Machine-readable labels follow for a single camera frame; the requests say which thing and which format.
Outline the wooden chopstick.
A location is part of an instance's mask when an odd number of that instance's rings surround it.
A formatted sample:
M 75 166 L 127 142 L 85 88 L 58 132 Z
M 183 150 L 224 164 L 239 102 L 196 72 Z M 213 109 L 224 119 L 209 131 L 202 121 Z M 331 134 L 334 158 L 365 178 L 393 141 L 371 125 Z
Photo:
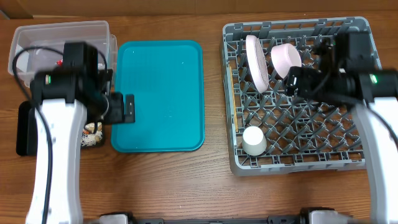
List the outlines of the wooden chopstick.
M 239 132 L 238 128 L 238 119 L 237 119 L 237 114 L 236 114 L 236 102 L 235 102 L 235 91 L 234 91 L 234 82 L 233 82 L 233 69 L 231 68 L 231 65 L 229 64 L 229 74 L 230 74 L 230 79 L 231 79 L 231 95 L 232 95 L 232 101 L 233 101 L 233 117 L 234 117 L 234 126 L 235 126 L 235 132 Z

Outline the cream ceramic cup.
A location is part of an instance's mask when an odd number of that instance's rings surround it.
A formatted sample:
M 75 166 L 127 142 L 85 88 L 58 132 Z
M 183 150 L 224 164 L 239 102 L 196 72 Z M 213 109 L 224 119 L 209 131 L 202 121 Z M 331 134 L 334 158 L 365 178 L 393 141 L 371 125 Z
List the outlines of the cream ceramic cup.
M 250 156 L 261 155 L 267 147 L 267 142 L 262 130 L 256 126 L 250 126 L 243 132 L 243 150 Z

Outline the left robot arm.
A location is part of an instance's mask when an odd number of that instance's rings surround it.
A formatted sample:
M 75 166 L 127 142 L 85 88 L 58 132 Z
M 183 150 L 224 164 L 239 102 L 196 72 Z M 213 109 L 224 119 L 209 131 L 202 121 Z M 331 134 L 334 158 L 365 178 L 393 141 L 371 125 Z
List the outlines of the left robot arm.
M 67 42 L 61 55 L 61 66 L 37 72 L 30 83 L 37 157 L 26 223 L 83 223 L 79 175 L 85 125 L 135 121 L 134 95 L 106 91 L 113 71 L 98 68 L 101 52 L 86 42 Z

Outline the pink plate with rice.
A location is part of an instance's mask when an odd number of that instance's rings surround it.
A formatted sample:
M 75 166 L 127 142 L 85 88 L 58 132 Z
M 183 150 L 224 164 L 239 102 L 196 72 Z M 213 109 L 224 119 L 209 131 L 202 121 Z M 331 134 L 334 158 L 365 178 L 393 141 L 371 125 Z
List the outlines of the pink plate with rice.
M 254 35 L 246 36 L 246 55 L 254 86 L 264 93 L 269 87 L 266 58 L 260 40 Z

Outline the pink bowl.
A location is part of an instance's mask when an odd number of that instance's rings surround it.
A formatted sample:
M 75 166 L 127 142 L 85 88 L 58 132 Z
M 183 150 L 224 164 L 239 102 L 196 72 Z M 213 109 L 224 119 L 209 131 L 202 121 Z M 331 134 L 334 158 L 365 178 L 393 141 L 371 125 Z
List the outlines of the pink bowl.
M 271 50 L 271 61 L 278 76 L 285 78 L 291 67 L 301 67 L 302 60 L 292 44 L 277 45 Z

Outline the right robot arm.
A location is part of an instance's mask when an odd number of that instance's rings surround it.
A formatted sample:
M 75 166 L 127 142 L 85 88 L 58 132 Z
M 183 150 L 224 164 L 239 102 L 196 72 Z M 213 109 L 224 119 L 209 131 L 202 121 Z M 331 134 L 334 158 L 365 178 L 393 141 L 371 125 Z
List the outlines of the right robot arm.
M 376 67 L 369 32 L 336 34 L 315 48 L 318 69 L 290 67 L 287 95 L 352 114 L 371 190 L 371 221 L 397 222 L 397 70 Z

